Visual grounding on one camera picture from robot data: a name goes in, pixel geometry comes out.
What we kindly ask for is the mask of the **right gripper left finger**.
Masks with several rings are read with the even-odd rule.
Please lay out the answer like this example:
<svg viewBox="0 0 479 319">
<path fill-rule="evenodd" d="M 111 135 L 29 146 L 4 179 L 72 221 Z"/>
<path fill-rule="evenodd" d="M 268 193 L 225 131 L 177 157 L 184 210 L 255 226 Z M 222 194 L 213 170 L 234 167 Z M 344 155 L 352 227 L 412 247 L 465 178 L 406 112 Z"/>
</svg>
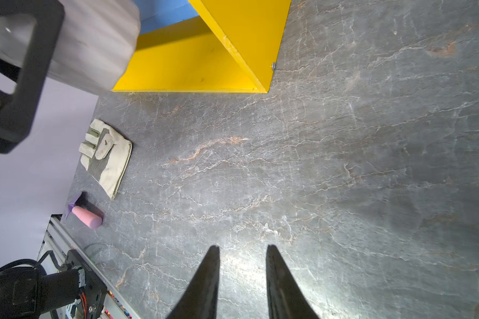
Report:
<svg viewBox="0 0 479 319">
<path fill-rule="evenodd" d="M 167 318 L 216 318 L 219 282 L 220 248 L 213 245 Z"/>
</svg>

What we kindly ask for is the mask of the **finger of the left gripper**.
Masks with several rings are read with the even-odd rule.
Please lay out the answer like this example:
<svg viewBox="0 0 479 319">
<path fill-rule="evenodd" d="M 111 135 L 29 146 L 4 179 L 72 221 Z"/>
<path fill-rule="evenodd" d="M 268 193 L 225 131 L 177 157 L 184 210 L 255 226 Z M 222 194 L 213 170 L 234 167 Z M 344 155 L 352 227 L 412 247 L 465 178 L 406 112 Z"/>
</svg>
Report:
<svg viewBox="0 0 479 319">
<path fill-rule="evenodd" d="M 0 58 L 0 73 L 16 83 L 13 93 L 0 90 L 0 154 L 28 137 L 65 18 L 59 1 L 0 1 L 0 17 L 29 15 L 35 24 L 23 65 Z"/>
</svg>

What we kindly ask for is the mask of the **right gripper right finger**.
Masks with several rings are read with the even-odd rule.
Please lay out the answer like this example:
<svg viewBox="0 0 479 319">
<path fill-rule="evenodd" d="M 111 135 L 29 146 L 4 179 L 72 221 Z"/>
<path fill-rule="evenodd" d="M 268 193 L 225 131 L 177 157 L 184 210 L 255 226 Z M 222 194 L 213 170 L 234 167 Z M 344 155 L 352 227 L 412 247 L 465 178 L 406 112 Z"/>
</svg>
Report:
<svg viewBox="0 0 479 319">
<path fill-rule="evenodd" d="M 270 318 L 318 319 L 275 245 L 267 246 L 266 280 Z"/>
</svg>

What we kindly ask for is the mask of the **orange flower pot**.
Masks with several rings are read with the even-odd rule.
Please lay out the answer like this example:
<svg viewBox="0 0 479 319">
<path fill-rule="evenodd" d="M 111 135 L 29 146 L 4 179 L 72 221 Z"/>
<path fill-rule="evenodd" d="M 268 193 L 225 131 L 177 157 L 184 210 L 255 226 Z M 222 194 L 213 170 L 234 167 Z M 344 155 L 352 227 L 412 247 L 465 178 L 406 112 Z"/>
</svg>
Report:
<svg viewBox="0 0 479 319">
<path fill-rule="evenodd" d="M 125 73 L 141 31 L 133 1 L 61 0 L 65 18 L 49 67 L 50 78 L 100 95 Z M 0 17 L 0 59 L 21 67 L 35 19 Z"/>
</svg>

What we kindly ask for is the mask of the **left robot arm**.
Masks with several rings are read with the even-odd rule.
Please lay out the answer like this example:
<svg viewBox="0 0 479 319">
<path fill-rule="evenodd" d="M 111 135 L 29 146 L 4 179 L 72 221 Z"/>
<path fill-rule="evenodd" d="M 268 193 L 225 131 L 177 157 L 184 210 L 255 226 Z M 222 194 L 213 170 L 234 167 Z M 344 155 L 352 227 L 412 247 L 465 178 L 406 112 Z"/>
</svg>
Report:
<svg viewBox="0 0 479 319">
<path fill-rule="evenodd" d="M 33 18 L 31 38 L 21 66 L 0 58 L 0 73 L 16 83 L 0 90 L 0 154 L 28 137 L 65 18 L 59 1 L 0 1 L 0 17 Z M 80 296 L 76 269 L 48 275 L 41 262 L 21 259 L 0 268 L 0 318 L 38 318 Z"/>
</svg>

